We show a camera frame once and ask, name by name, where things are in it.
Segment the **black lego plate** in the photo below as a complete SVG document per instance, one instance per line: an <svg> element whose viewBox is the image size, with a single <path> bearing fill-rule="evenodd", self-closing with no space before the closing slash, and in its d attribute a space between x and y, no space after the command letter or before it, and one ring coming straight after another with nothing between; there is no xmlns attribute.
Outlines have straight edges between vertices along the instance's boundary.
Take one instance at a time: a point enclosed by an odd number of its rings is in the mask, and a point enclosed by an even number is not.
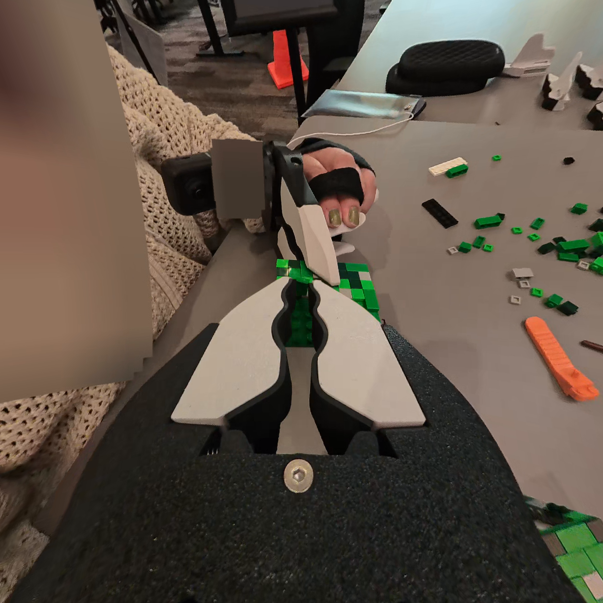
<svg viewBox="0 0 603 603"><path fill-rule="evenodd" d="M421 207L423 207L444 229L450 229L458 225L458 220L434 198L421 203Z"/></svg>

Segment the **black zipper case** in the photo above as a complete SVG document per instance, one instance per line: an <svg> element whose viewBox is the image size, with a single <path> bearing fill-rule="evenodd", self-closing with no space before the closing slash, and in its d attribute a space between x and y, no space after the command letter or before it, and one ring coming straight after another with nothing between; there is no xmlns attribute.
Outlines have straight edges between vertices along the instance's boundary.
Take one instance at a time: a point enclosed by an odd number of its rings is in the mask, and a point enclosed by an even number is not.
<svg viewBox="0 0 603 603"><path fill-rule="evenodd" d="M468 95L482 90L505 68L501 47L491 41L430 41L406 49L388 71L385 91L400 96Z"/></svg>

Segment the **black desk frame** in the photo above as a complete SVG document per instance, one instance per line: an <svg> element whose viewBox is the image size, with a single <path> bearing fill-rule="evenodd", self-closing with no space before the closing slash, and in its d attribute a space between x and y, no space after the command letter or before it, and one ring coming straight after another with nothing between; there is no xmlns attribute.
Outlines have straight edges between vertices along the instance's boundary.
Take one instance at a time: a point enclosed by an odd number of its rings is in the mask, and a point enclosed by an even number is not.
<svg viewBox="0 0 603 603"><path fill-rule="evenodd" d="M218 1L227 37L286 30L297 120L358 54L364 1Z"/></svg>

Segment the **grey panel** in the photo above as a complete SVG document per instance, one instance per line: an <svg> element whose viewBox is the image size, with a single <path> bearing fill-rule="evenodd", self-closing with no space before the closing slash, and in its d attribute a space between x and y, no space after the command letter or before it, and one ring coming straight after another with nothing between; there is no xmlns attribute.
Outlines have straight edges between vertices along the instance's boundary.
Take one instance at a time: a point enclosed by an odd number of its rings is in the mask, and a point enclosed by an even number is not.
<svg viewBox="0 0 603 603"><path fill-rule="evenodd" d="M114 1L121 53L133 65L146 69L157 82L168 86L167 62L162 36L134 16L129 1Z"/></svg>

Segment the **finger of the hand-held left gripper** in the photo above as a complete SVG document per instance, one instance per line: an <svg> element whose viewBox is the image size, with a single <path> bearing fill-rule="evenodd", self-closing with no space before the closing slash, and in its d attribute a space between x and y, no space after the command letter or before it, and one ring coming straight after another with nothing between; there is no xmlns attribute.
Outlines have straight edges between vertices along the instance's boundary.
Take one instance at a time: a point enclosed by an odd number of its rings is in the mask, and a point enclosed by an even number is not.
<svg viewBox="0 0 603 603"><path fill-rule="evenodd" d="M277 226L277 248L283 259L297 259L306 262L306 243L302 217L286 182L280 185L281 214Z"/></svg>
<svg viewBox="0 0 603 603"><path fill-rule="evenodd" d="M322 208L293 204L293 234L307 267L329 285L338 286L338 263Z"/></svg>

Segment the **green lego bricks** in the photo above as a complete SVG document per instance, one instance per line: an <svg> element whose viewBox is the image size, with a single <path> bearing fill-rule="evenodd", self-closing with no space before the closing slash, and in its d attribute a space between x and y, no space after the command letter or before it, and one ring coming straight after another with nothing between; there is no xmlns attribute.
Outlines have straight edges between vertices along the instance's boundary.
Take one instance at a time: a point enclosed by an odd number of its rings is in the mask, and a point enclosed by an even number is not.
<svg viewBox="0 0 603 603"><path fill-rule="evenodd" d="M463 176L469 169L468 165L459 166L452 168L445 173L448 178L455 178ZM570 208L570 213L574 215L583 215L588 209L588 206L584 203L576 203ZM473 226L476 230L492 229L499 227L505 219L505 214L497 213L493 216L485 216L477 218ZM538 230L545 224L543 218L535 218L531 224L531 231L527 235L527 239L532 242L540 240ZM547 255L555 253L557 260L567 263L572 263L577 268L592 271L595 274L602 275L602 220L594 222L590 228L596 233L590 239L572 239L567 240L564 237L556 237L553 240L540 245L537 248L539 255ZM521 227L512 227L511 233L514 236L522 235L524 233ZM450 247L447 249L448 254L463 253L467 254L472 249L482 250L485 253L492 253L494 251L494 245L488 243L487 238L484 236L475 237L472 243L461 242L456 247ZM578 312L579 307L569 300L564 300L562 296L558 294L551 294L548 298L544 299L544 291L541 288L532 286L530 280L515 280L517 286L521 289L529 290L532 297L538 297L543 299L543 304L548 308L557 309L560 313L565 316L573 316ZM513 305L520 304L519 296L511 296L509 302Z"/></svg>

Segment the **orange brick separator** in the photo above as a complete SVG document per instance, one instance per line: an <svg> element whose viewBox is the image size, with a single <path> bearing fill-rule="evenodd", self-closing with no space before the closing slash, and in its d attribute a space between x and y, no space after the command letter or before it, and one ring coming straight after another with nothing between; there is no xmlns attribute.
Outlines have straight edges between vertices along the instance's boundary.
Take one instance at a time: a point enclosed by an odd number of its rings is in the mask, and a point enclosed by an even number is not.
<svg viewBox="0 0 603 603"><path fill-rule="evenodd" d="M524 321L524 327L566 396L576 402L589 402L599 396L593 381L572 364L543 319L529 317Z"/></svg>

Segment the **cream knit sweater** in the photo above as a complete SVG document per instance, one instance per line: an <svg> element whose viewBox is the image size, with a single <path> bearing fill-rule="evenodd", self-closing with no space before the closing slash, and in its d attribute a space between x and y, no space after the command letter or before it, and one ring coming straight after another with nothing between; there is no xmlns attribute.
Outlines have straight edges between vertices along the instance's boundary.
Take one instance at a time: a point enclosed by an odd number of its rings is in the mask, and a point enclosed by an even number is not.
<svg viewBox="0 0 603 603"><path fill-rule="evenodd" d="M32 567L48 538L33 520L126 382L1 403L1 592Z"/></svg>

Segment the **white lego plate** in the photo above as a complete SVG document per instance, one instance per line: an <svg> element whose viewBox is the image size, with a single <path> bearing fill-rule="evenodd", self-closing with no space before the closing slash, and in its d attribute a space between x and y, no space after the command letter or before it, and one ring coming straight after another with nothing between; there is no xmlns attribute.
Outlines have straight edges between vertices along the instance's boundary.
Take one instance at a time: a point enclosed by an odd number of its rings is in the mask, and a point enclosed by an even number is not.
<svg viewBox="0 0 603 603"><path fill-rule="evenodd" d="M446 172L448 172L448 170L450 170L452 168L456 168L456 167L463 166L463 165L468 165L467 161L465 159L463 159L462 157L456 157L447 162L442 162L442 163L439 163L437 165L434 165L434 166L428 168L428 172L432 176L437 177L437 176L445 174Z"/></svg>

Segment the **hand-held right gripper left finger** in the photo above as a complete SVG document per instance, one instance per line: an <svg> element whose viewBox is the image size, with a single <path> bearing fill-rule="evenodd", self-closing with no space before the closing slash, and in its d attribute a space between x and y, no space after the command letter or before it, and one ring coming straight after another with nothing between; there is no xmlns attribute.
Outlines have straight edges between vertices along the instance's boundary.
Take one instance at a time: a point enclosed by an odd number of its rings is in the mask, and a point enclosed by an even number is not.
<svg viewBox="0 0 603 603"><path fill-rule="evenodd" d="M215 328L171 420L242 431L250 443L277 443L291 408L285 343L292 310L289 277L233 308Z"/></svg>

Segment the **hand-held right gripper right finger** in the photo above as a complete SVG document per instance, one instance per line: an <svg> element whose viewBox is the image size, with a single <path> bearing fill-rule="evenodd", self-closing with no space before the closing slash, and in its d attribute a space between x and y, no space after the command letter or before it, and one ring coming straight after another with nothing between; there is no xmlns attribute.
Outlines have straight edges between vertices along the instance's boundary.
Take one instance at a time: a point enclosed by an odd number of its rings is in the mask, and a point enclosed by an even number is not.
<svg viewBox="0 0 603 603"><path fill-rule="evenodd" d="M315 349L309 406L323 443L423 426L426 417L381 323L324 282L310 285L308 300Z"/></svg>

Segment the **person's left forearm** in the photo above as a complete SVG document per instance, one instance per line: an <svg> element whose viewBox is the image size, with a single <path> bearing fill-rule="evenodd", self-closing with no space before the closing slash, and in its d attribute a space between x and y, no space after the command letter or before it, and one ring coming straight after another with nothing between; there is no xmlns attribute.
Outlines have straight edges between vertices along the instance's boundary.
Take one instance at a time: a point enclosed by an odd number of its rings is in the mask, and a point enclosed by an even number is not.
<svg viewBox="0 0 603 603"><path fill-rule="evenodd" d="M214 210L195 216L177 214L165 191L161 163L208 152L213 140L253 138L216 114L204 115L108 43L107 51L138 174L156 340L212 259L207 243L236 223L220 221Z"/></svg>

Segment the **large green pixelated lego build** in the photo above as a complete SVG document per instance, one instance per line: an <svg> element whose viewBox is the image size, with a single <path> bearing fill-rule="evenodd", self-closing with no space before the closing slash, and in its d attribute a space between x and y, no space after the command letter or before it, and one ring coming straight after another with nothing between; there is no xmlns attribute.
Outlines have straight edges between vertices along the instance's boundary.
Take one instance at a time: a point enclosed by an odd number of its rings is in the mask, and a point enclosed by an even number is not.
<svg viewBox="0 0 603 603"><path fill-rule="evenodd" d="M602 602L602 519L525 496L549 552L585 602Z"/></svg>

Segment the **green lego plate assembly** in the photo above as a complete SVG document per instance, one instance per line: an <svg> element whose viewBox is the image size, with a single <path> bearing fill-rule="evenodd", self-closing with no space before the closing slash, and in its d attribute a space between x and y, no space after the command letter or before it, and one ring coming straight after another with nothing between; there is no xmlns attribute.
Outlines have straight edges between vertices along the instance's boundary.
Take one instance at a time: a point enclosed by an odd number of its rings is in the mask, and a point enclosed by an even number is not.
<svg viewBox="0 0 603 603"><path fill-rule="evenodd" d="M339 285L334 289L363 307L376 320L380 321L379 302L368 265L364 263L338 262ZM309 307L309 284L320 278L314 274L303 260L277 259L275 263L276 279L290 277L295 280L296 305L291 315L291 335L287 348L312 347L312 313Z"/></svg>

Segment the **orange traffic cone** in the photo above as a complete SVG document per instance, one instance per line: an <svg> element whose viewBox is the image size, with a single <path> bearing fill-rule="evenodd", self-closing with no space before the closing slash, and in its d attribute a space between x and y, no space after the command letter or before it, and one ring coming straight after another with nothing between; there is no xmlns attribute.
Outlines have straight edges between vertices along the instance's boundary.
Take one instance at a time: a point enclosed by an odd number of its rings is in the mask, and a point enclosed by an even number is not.
<svg viewBox="0 0 603 603"><path fill-rule="evenodd" d="M277 89L293 86L286 30L273 32L273 60L268 63L268 72Z"/></svg>

